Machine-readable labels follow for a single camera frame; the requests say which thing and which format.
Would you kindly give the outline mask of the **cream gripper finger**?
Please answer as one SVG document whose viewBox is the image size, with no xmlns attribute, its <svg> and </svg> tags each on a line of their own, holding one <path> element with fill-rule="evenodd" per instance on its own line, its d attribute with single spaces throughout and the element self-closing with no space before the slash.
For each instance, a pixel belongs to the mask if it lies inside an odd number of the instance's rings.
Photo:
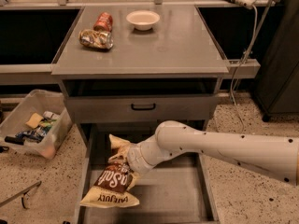
<svg viewBox="0 0 299 224">
<path fill-rule="evenodd" d="M 137 172 L 131 172 L 128 175 L 128 177 L 129 177 L 129 179 L 128 179 L 128 186 L 127 186 L 127 188 L 131 189 L 132 187 L 135 186 L 137 180 L 140 178 L 140 174 L 137 173 Z"/>
</svg>

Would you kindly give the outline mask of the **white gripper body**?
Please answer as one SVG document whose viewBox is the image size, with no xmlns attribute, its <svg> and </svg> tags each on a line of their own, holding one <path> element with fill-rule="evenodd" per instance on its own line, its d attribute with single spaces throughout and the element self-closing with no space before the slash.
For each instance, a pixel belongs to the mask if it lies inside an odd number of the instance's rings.
<svg viewBox="0 0 299 224">
<path fill-rule="evenodd" d="M 159 163 L 169 161 L 175 157 L 172 151 L 158 145 L 156 137 L 150 138 L 130 146 L 127 153 L 127 161 L 130 168 L 140 175 L 152 170 Z"/>
</svg>

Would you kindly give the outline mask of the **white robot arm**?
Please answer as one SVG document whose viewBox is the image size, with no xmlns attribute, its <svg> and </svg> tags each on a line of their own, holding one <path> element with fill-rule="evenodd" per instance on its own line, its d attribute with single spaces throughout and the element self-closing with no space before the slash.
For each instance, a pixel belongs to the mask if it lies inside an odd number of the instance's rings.
<svg viewBox="0 0 299 224">
<path fill-rule="evenodd" d="M 150 138 L 129 148 L 132 170 L 143 175 L 163 161 L 198 153 L 296 186 L 299 140 L 293 137 L 211 133 L 169 120 Z"/>
</svg>

